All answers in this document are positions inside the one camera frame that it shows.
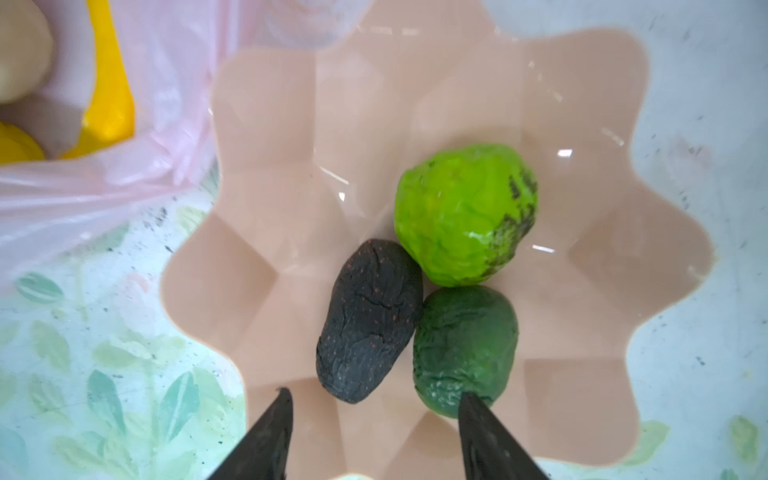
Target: scalloped bowl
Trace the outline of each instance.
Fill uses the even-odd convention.
[[[632,169],[647,77],[620,31],[509,38],[479,2],[450,0],[381,0],[338,45],[251,49],[222,67],[220,194],[162,297],[240,369],[249,423],[291,388],[290,478],[463,478],[456,424],[416,395],[410,347],[354,406],[319,384],[315,347],[340,266],[369,237],[395,239],[400,174],[478,142],[518,149],[540,196],[533,230],[488,282],[521,331],[494,413],[536,456],[605,465],[632,449],[627,343],[712,266],[703,229]]]

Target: green fruit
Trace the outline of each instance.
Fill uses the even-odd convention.
[[[517,345],[518,320],[506,297],[486,286],[440,289],[427,297],[416,327],[416,392],[452,418],[463,392],[490,406],[507,387]]]
[[[431,281],[473,285],[515,255],[536,220],[537,192],[531,168],[506,145],[441,152],[400,177],[395,232]]]

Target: plastic bag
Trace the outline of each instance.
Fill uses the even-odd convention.
[[[89,47],[74,38],[84,31],[82,19],[72,18],[78,9],[58,0],[35,2],[51,23],[60,54],[42,90],[77,104],[90,95],[83,85],[90,89],[93,75],[92,67],[82,65]],[[327,45],[350,30],[368,4],[110,0],[134,99],[136,134],[75,160],[0,167],[0,291],[34,263],[95,238],[203,179],[215,155],[208,95],[226,57],[254,44]],[[73,64],[79,68],[74,81],[71,71],[60,72]]]

